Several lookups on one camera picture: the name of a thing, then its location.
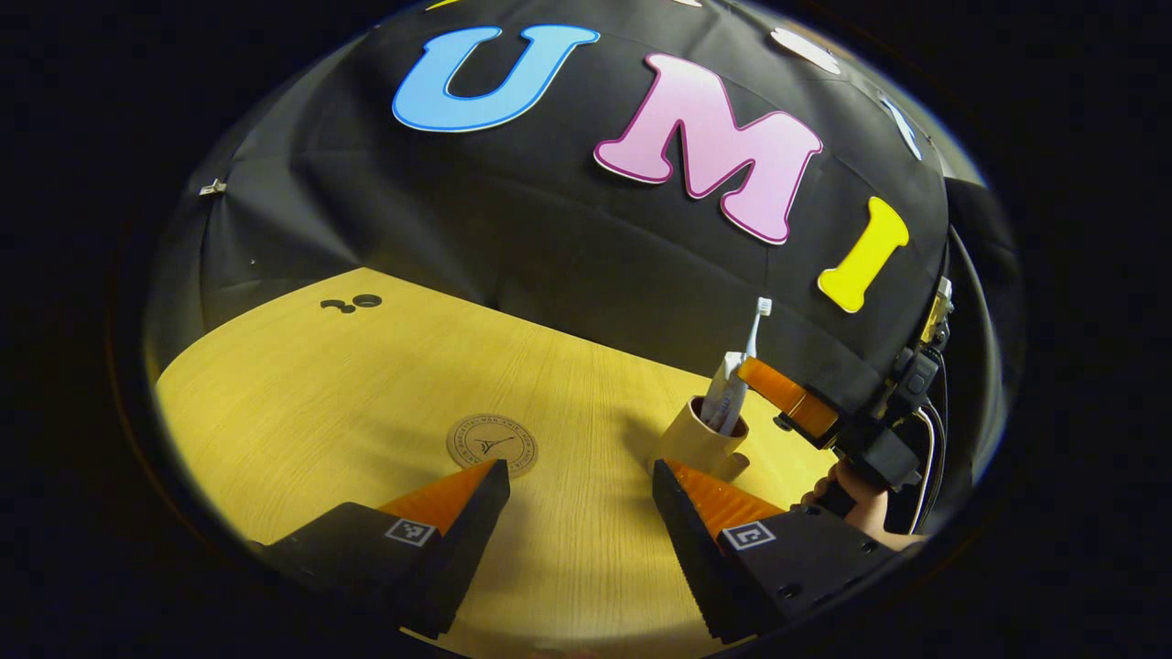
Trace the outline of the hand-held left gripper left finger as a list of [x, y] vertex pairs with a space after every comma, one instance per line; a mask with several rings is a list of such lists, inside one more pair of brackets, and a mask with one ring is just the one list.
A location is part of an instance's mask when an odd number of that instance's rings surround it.
[[340, 503], [253, 551], [301, 587], [429, 639], [450, 630], [510, 498], [490, 458], [368, 507]]

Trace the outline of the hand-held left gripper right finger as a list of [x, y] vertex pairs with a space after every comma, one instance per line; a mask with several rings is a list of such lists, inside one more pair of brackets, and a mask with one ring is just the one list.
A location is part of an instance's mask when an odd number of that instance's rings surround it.
[[902, 562], [836, 512], [786, 512], [681, 460], [657, 458], [652, 495], [700, 616], [721, 643], [804, 624]]

